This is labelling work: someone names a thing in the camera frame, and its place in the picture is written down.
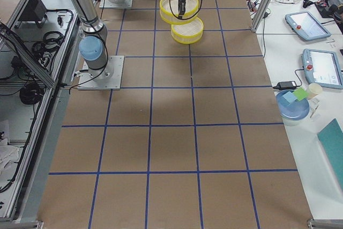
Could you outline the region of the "yellow steamer layer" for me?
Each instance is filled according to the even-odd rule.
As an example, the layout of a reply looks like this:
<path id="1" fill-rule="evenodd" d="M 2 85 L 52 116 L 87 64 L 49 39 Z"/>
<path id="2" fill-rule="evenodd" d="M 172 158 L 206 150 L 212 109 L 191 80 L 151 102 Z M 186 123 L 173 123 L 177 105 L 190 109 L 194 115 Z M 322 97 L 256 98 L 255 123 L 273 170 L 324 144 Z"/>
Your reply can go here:
<path id="1" fill-rule="evenodd" d="M 183 25 L 193 21 L 199 12 L 199 0 L 186 0 L 182 6 L 179 0 L 160 0 L 160 17 L 171 25 Z"/>
<path id="2" fill-rule="evenodd" d="M 171 36 L 176 42 L 189 45 L 198 42 L 202 38 L 203 30 L 203 21 L 196 18 L 187 24 L 171 25 Z"/>

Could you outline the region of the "blue teach pendant far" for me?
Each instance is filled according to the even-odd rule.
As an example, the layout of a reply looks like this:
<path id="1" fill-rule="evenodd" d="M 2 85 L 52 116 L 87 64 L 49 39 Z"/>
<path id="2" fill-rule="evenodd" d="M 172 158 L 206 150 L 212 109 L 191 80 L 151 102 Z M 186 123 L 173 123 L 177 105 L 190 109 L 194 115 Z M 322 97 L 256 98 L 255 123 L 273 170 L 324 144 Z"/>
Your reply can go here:
<path id="1" fill-rule="evenodd" d="M 331 36 L 331 33 L 308 11 L 286 14 L 285 21 L 305 41 Z"/>

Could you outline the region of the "blue teach pendant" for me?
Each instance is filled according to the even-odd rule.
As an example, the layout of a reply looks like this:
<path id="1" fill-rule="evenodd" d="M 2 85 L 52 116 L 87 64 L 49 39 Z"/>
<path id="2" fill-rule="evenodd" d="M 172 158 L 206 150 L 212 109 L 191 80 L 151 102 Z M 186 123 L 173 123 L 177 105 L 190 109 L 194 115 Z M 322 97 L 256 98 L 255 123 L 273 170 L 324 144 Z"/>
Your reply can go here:
<path id="1" fill-rule="evenodd" d="M 286 14 L 285 21 L 305 41 L 331 36 L 331 33 L 308 11 Z"/>
<path id="2" fill-rule="evenodd" d="M 304 49 L 302 62 L 309 84 L 317 83 L 322 87 L 342 90 L 342 72 L 335 52 Z"/>

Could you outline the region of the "black power adapter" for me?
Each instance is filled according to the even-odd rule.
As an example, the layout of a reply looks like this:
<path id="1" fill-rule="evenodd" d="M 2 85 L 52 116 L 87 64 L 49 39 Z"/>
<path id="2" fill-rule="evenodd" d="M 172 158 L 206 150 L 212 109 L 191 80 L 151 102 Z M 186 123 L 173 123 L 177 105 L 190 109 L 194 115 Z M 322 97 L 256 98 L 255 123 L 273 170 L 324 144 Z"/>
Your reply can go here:
<path id="1" fill-rule="evenodd" d="M 276 90 L 294 90 L 298 87 L 295 81 L 278 82 L 273 88 Z"/>

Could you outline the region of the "blue foam cube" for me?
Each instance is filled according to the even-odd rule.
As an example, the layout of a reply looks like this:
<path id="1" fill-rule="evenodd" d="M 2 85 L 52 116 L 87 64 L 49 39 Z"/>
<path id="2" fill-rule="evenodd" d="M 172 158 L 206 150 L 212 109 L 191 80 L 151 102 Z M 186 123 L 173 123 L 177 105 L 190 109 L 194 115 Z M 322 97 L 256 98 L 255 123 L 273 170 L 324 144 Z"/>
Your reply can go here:
<path id="1" fill-rule="evenodd" d="M 294 103 L 297 100 L 297 97 L 291 91 L 287 91 L 281 96 L 281 102 L 284 106 L 288 106 Z"/>

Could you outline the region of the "green foam cube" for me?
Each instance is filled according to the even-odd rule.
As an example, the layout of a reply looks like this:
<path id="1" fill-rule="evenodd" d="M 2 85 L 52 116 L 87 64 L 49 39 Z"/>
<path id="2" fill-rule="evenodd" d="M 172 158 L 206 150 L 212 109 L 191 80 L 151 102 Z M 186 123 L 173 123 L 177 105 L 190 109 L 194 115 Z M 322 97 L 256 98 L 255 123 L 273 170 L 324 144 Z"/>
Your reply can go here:
<path id="1" fill-rule="evenodd" d="M 292 94 L 295 96 L 297 101 L 301 101 L 303 99 L 306 99 L 309 95 L 309 93 L 302 87 L 298 87 L 295 89 Z"/>

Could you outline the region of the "blue teach pendant near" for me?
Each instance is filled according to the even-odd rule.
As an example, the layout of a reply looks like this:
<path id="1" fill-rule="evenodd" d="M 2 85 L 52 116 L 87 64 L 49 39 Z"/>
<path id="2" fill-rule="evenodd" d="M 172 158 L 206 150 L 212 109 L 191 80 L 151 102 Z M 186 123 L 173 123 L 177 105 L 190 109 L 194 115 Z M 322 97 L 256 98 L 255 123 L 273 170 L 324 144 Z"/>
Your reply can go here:
<path id="1" fill-rule="evenodd" d="M 317 83 L 322 87 L 342 90 L 342 72 L 335 52 L 304 49 L 302 62 L 309 84 Z"/>

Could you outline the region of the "blue bowl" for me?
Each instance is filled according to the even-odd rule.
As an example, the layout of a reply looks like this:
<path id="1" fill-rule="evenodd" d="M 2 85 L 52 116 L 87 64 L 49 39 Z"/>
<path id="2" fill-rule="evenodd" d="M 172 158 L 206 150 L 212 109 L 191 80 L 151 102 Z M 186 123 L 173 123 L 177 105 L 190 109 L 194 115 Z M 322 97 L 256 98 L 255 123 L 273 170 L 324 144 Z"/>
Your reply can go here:
<path id="1" fill-rule="evenodd" d="M 295 100 L 292 103 L 289 103 L 284 98 L 284 95 L 290 96 L 292 92 L 293 90 L 283 90 L 275 97 L 281 116 L 292 121 L 299 121 L 309 114 L 310 105 L 307 99 L 302 99 L 300 101 Z"/>

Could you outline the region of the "beige cup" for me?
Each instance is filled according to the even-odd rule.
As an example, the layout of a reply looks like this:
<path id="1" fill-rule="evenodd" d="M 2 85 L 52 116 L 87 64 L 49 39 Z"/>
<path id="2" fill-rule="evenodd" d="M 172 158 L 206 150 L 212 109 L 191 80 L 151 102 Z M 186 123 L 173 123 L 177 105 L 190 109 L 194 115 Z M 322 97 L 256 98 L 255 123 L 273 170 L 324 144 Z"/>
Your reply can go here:
<path id="1" fill-rule="evenodd" d="M 322 87 L 317 84 L 317 83 L 311 83 L 308 85 L 308 88 L 307 88 L 307 99 L 312 99 L 314 97 L 316 97 L 317 95 L 321 94 L 323 91 Z"/>

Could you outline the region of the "teal board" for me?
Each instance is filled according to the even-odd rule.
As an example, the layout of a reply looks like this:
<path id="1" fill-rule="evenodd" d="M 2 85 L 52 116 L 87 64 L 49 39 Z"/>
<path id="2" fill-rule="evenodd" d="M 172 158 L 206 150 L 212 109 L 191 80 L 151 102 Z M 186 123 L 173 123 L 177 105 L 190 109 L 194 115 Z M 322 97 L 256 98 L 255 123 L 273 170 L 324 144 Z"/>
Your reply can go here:
<path id="1" fill-rule="evenodd" d="M 333 119 L 318 134 L 317 137 L 323 147 L 326 157 L 342 189 L 342 129 Z"/>

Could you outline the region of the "crumpled white cloth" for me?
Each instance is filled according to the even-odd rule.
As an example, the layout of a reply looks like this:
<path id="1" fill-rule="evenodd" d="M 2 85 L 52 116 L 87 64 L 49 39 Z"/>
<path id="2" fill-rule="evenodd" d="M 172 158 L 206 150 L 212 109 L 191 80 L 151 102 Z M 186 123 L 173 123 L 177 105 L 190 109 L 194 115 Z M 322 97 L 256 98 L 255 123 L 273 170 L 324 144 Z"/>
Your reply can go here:
<path id="1" fill-rule="evenodd" d="M 1 121 L 1 174 L 19 160 L 19 148 L 10 145 L 9 121 Z"/>

